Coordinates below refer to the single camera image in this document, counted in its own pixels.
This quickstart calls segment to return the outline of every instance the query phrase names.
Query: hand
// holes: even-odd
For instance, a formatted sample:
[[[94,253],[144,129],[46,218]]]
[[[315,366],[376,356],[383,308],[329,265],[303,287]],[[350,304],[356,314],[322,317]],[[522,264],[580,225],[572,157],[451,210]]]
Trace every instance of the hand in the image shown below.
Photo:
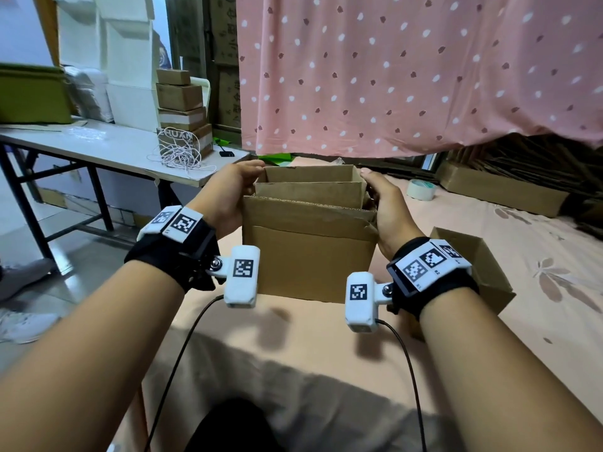
[[[406,206],[402,191],[383,174],[362,168],[360,175],[377,192],[377,229],[379,249],[391,261],[405,243],[425,234],[419,230]]]
[[[263,167],[262,160],[225,166],[186,206],[203,214],[203,220],[216,229],[217,238],[223,238],[242,225],[242,197],[253,193],[253,182]]]

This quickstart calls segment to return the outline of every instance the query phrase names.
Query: shoe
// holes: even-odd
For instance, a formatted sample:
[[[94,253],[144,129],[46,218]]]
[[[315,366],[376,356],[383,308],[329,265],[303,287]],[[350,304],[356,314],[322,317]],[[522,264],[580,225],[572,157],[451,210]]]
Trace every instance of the shoe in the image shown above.
[[[54,268],[56,265],[50,258],[42,258],[28,265],[3,266],[0,301],[11,298],[22,288],[39,281]]]
[[[35,314],[0,309],[0,342],[27,344],[40,339],[61,317],[57,314]]]

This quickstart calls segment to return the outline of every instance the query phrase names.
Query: white tape roll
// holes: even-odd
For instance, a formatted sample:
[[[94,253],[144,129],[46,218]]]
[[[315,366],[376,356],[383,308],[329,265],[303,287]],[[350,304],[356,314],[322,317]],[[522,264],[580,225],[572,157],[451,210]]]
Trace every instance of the white tape roll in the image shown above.
[[[431,182],[413,179],[408,183],[406,195],[421,201],[431,201],[435,195],[435,185]]]

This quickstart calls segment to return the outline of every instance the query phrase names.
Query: polka dot curtain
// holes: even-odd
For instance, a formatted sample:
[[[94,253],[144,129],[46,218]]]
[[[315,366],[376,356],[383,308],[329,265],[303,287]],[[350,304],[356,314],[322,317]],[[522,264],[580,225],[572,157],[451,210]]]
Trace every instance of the polka dot curtain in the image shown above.
[[[237,0],[242,140],[399,157],[603,141],[603,0]]]

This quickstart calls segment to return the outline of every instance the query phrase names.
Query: green storage box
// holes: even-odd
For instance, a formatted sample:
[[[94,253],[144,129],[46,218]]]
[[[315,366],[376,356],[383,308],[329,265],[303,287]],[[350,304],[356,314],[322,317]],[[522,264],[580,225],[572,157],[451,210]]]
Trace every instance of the green storage box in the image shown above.
[[[63,70],[0,63],[0,123],[71,123]]]

